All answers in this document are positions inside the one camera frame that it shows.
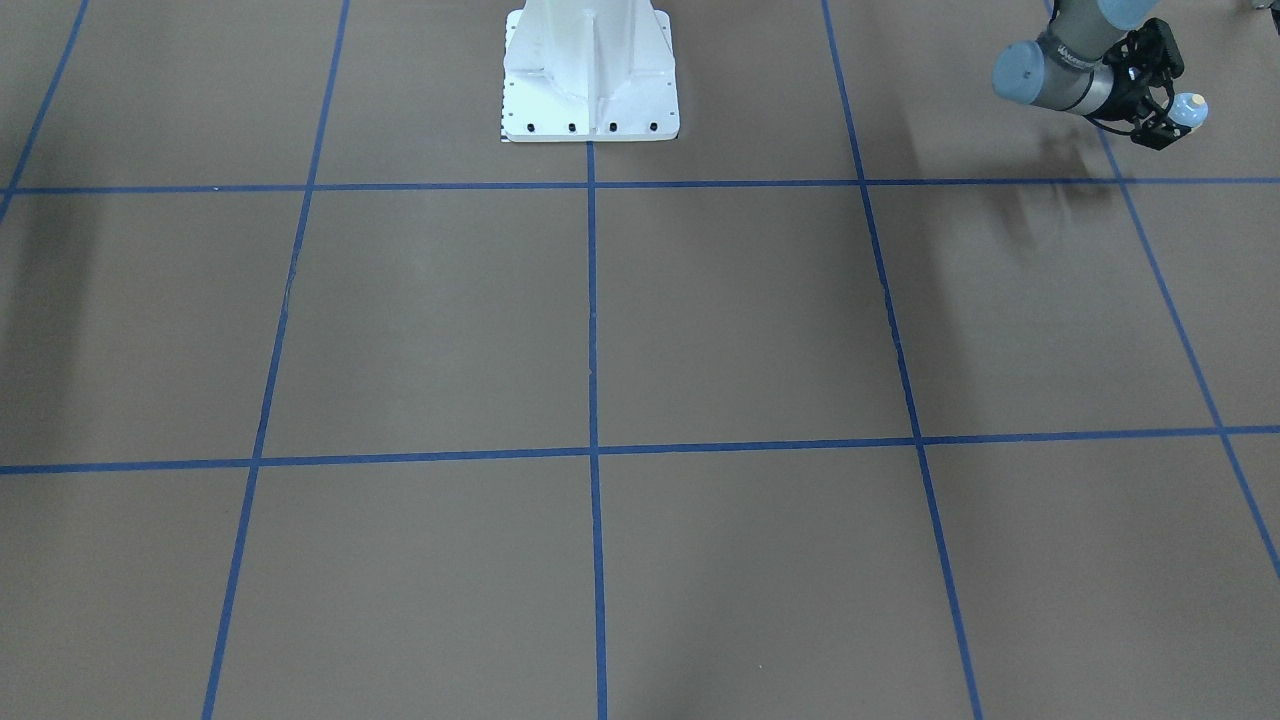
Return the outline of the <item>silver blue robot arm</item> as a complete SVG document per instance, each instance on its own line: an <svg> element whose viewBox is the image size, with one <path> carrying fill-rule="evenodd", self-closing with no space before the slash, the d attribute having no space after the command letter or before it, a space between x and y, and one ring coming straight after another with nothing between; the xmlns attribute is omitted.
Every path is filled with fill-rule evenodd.
<svg viewBox="0 0 1280 720"><path fill-rule="evenodd" d="M1185 70L1170 24L1153 1L1055 1L1033 40L1006 46L991 72L1010 102L1080 117L1151 150L1198 131L1203 95L1179 92Z"/></svg>

